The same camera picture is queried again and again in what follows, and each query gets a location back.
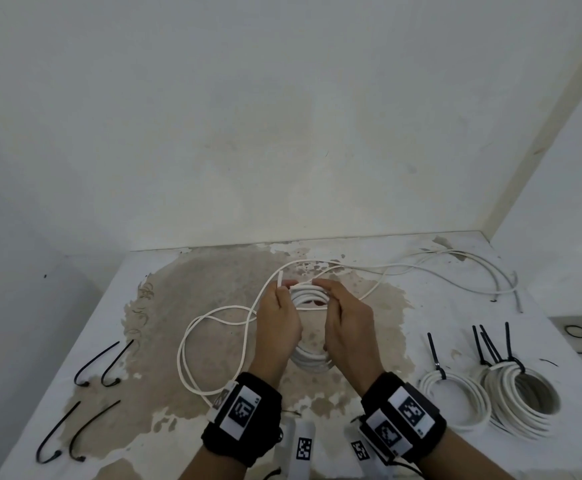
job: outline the black wristband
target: black wristband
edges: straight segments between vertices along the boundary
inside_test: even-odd
[[[431,453],[447,421],[420,391],[392,372],[381,374],[362,398],[360,433],[385,461],[395,456],[416,462]]]
[[[242,372],[236,382],[239,386],[232,389],[215,420],[207,425],[202,434],[202,442],[208,451],[220,456],[230,456],[246,467],[252,467],[255,460],[279,440],[282,395],[248,372]],[[260,400],[256,404],[244,401],[239,397],[241,387],[247,387],[259,395]],[[243,426],[239,440],[220,427],[226,417]]]

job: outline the qr code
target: qr code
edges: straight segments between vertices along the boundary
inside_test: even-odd
[[[296,460],[311,460],[311,444],[313,440],[311,438],[299,438],[297,440],[297,453],[295,455]]]
[[[377,428],[374,429],[375,434],[380,437],[385,445],[391,448],[394,444],[402,439],[402,436],[388,421],[382,421]]]
[[[351,446],[353,447],[353,451],[356,453],[359,461],[369,460],[371,458],[361,441],[354,441],[351,443]]]
[[[402,413],[404,419],[406,419],[411,424],[411,426],[415,426],[418,422],[420,422],[420,419],[422,419],[425,414],[422,408],[420,408],[420,406],[415,401],[413,401],[412,397],[408,397],[406,401],[400,404],[398,411]]]
[[[255,406],[240,396],[233,404],[229,412],[229,418],[234,420],[242,428],[246,428],[253,411],[255,411]]]
[[[215,401],[213,402],[213,409],[220,409],[220,406],[222,406],[224,399],[226,399],[226,396],[228,396],[228,395],[229,395],[229,390],[222,389],[222,392],[220,393],[220,395],[218,397],[216,397]]]

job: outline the person's right hand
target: person's right hand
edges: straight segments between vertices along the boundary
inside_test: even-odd
[[[325,349],[335,366],[363,396],[384,372],[375,338],[373,310],[340,282],[314,279],[313,284],[329,292]]]

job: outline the hand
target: hand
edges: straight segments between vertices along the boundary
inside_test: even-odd
[[[373,310],[337,281],[314,279],[329,292],[325,350],[353,389],[363,396],[384,372],[375,338]]]
[[[302,338],[300,315],[288,288],[296,280],[284,280],[281,287],[271,282],[259,301],[255,357],[248,371],[271,386],[279,386],[286,364]]]

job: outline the table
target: table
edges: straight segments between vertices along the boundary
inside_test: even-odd
[[[479,232],[400,235],[355,239],[296,241],[181,250],[129,253],[95,309],[55,379],[48,387],[17,444],[0,469],[0,480],[177,479],[200,446],[206,420],[202,400],[180,383],[175,354],[186,325],[216,306],[250,306],[264,281],[279,266],[294,259],[338,259],[354,265],[394,262],[419,249],[453,246],[506,265]],[[469,286],[492,286],[483,268],[469,260],[440,255],[426,266]],[[311,263],[287,277],[308,279],[320,269]],[[360,295],[377,279],[364,271],[340,271],[338,279]],[[467,437],[479,450],[509,471],[582,469],[582,361],[533,299],[521,292],[524,313],[516,311],[512,295],[497,303],[490,296],[463,291],[423,271],[388,276],[367,298],[374,308],[383,363],[412,383],[433,368],[426,334],[431,332],[442,364],[456,371],[477,365],[471,325],[483,324],[504,350],[504,323],[511,323],[515,354],[551,380],[562,398],[559,434],[529,443],[493,427],[479,437]],[[303,314],[303,341],[320,347],[324,339],[323,312]],[[243,320],[245,312],[223,317]],[[255,327],[249,331],[251,336]],[[187,357],[202,388],[217,388],[230,379],[239,363],[243,327],[206,321],[191,334]],[[120,384],[104,388],[99,377],[135,339],[107,379]],[[73,376],[87,361],[110,346],[81,379],[91,386],[73,385]],[[247,363],[254,340],[249,341]],[[359,477],[361,471],[345,443],[342,429],[362,410],[359,398],[333,369],[311,375],[290,363],[280,391],[284,407],[315,421],[317,439],[312,458],[315,477]],[[447,417],[466,413],[464,396],[452,385],[440,387],[439,405]],[[47,465],[35,462],[35,450],[73,404],[80,406],[48,441],[42,453],[56,448],[62,456]],[[84,463],[69,458],[71,436],[105,406],[121,400],[79,437],[76,452]],[[250,469],[247,478],[261,479],[273,467],[272,452]]]

